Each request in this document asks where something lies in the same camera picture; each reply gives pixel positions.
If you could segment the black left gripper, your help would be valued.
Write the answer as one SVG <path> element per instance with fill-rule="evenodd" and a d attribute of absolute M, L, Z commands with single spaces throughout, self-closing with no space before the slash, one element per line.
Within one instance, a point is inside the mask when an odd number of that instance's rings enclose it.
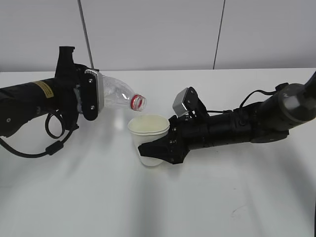
<path fill-rule="evenodd" d="M 80 86 L 83 75 L 82 65 L 74 64 L 74 46 L 60 46 L 57 67 L 55 71 L 55 86 L 59 110 L 65 121 L 66 130 L 78 129 L 79 112 L 78 99 L 75 91 Z"/>

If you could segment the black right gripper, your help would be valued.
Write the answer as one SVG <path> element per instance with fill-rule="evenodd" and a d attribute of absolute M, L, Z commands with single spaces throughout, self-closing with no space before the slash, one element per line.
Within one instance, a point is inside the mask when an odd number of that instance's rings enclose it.
<path fill-rule="evenodd" d="M 141 156 L 181 164 L 189 151 L 210 147 L 207 123 L 198 123 L 189 116 L 172 116 L 168 121 L 170 129 L 167 135 L 138 146 Z"/>

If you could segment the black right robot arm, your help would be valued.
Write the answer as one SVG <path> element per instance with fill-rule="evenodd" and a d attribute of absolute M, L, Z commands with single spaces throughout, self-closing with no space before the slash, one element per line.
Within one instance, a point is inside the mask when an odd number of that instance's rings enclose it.
<path fill-rule="evenodd" d="M 305 84 L 282 83 L 275 91 L 260 93 L 269 98 L 234 110 L 210 111 L 193 87 L 187 87 L 173 103 L 175 115 L 162 138 L 143 142 L 143 157 L 158 158 L 171 164 L 183 163 L 191 150 L 237 143 L 270 143 L 287 138 L 289 130 L 316 117 L 316 76 Z"/>

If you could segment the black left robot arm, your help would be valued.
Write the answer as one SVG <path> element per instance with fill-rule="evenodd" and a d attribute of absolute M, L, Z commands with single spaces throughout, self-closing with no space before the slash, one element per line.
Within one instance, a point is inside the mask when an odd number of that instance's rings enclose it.
<path fill-rule="evenodd" d="M 0 89 L 0 135 L 10 137 L 34 118 L 59 111 L 66 129 L 78 117 L 75 88 L 79 85 L 78 64 L 73 46 L 59 47 L 55 76 Z"/>

